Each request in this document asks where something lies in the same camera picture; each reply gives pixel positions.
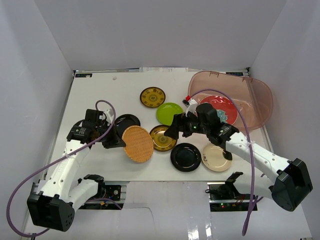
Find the red and teal floral plate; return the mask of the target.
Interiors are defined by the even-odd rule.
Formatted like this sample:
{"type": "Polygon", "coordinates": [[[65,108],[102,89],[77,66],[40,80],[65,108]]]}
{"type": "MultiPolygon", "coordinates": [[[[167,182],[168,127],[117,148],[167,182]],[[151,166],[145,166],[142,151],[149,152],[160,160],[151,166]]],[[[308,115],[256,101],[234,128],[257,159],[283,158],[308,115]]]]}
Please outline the red and teal floral plate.
{"type": "Polygon", "coordinates": [[[221,122],[233,125],[238,118],[238,111],[235,105],[226,97],[219,95],[209,95],[202,99],[200,104],[209,103],[216,109],[217,116],[221,122]]]}

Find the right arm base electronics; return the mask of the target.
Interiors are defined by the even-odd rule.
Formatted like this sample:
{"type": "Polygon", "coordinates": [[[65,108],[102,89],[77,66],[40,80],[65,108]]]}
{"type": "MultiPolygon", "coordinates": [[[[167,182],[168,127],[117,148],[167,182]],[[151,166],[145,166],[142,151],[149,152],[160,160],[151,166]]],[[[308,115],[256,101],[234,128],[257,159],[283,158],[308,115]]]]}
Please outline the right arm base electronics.
{"type": "Polygon", "coordinates": [[[249,210],[250,194],[241,194],[234,186],[241,175],[243,175],[242,172],[236,171],[226,181],[207,183],[205,193],[208,194],[212,213],[247,212],[249,210]]]}

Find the cream plate with black accent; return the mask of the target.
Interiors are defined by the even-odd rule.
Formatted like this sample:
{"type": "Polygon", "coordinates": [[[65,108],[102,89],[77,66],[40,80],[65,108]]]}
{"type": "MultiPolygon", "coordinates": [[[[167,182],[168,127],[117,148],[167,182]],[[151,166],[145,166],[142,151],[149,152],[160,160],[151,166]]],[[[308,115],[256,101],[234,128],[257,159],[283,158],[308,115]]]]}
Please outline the cream plate with black accent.
{"type": "Polygon", "coordinates": [[[201,151],[202,163],[213,172],[224,172],[232,165],[232,160],[224,157],[222,148],[211,143],[203,147],[201,151]]]}

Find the yellow patterned plate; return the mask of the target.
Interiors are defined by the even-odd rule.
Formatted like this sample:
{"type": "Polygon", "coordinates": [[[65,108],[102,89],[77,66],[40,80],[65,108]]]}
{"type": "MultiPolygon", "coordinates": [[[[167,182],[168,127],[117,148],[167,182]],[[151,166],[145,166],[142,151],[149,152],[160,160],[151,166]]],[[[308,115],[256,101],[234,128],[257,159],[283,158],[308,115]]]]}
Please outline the yellow patterned plate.
{"type": "Polygon", "coordinates": [[[156,151],[167,152],[176,146],[177,140],[164,135],[168,128],[167,125],[157,125],[149,132],[156,151]]]}
{"type": "Polygon", "coordinates": [[[161,88],[151,86],[140,93],[139,100],[145,107],[156,109],[165,102],[166,94],[161,88]]]}

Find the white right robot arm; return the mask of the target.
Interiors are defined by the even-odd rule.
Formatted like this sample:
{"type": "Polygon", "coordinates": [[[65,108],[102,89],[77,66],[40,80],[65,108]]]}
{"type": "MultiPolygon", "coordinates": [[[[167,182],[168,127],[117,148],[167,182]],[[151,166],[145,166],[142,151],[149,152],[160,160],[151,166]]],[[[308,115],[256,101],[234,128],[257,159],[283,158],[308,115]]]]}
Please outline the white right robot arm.
{"type": "Polygon", "coordinates": [[[204,134],[215,146],[226,153],[234,154],[258,169],[265,177],[254,185],[254,193],[272,199],[282,209],[292,212],[313,190],[307,165],[299,158],[289,160],[253,143],[248,134],[222,122],[217,111],[209,103],[196,107],[191,112],[175,114],[165,136],[177,140],[179,133],[187,138],[193,133],[204,134]]]}

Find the woven bamboo tray plate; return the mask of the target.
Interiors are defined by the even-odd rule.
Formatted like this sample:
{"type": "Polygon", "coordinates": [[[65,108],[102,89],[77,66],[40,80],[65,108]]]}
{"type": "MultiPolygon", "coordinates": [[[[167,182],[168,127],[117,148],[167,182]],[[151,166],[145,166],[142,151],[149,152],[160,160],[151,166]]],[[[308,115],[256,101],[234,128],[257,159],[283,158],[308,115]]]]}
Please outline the woven bamboo tray plate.
{"type": "Polygon", "coordinates": [[[126,155],[136,163],[145,163],[153,155],[154,145],[149,132],[141,126],[128,127],[122,134],[126,155]]]}

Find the lime green plate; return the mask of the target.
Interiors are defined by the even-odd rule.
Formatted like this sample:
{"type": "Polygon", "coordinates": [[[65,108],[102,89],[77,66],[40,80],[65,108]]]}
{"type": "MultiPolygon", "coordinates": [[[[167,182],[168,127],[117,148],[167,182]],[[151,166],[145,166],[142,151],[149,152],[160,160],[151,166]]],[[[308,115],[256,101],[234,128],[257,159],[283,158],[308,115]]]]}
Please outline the lime green plate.
{"type": "Polygon", "coordinates": [[[167,102],[157,108],[156,118],[162,125],[170,126],[173,122],[174,115],[183,112],[182,107],[177,103],[167,102]]]}

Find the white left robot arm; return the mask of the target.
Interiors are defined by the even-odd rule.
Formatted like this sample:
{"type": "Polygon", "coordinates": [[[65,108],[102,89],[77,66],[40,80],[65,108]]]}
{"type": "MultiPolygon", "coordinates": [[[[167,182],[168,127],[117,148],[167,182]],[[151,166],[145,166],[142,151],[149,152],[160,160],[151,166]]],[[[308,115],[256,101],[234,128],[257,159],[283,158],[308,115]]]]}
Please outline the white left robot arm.
{"type": "Polygon", "coordinates": [[[123,148],[125,142],[117,133],[115,112],[87,109],[85,118],[69,131],[64,147],[64,160],[55,167],[38,193],[27,199],[27,207],[35,226],[65,232],[76,211],[89,200],[99,200],[106,194],[105,180],[97,174],[87,174],[73,186],[76,174],[95,143],[105,149],[123,148]]]}

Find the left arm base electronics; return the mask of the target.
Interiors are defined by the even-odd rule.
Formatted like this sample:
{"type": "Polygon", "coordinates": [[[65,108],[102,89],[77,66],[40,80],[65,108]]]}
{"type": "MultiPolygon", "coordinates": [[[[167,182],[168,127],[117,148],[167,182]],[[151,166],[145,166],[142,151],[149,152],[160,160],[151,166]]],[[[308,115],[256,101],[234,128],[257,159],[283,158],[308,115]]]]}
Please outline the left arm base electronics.
{"type": "Polygon", "coordinates": [[[90,201],[85,203],[81,208],[84,210],[121,210],[124,205],[121,194],[121,185],[106,185],[102,198],[110,199],[111,201],[90,201]]]}

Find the glossy black plate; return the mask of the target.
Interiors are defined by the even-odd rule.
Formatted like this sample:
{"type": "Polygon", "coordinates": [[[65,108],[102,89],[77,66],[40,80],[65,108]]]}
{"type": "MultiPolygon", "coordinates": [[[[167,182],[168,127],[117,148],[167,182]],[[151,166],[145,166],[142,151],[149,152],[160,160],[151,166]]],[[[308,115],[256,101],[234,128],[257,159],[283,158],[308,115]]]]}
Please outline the glossy black plate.
{"type": "Polygon", "coordinates": [[[115,127],[120,137],[122,137],[127,128],[140,125],[140,120],[133,114],[123,114],[115,120],[115,127]]]}
{"type": "Polygon", "coordinates": [[[189,173],[200,166],[202,156],[199,149],[193,144],[180,143],[172,149],[170,161],[178,171],[189,173]]]}

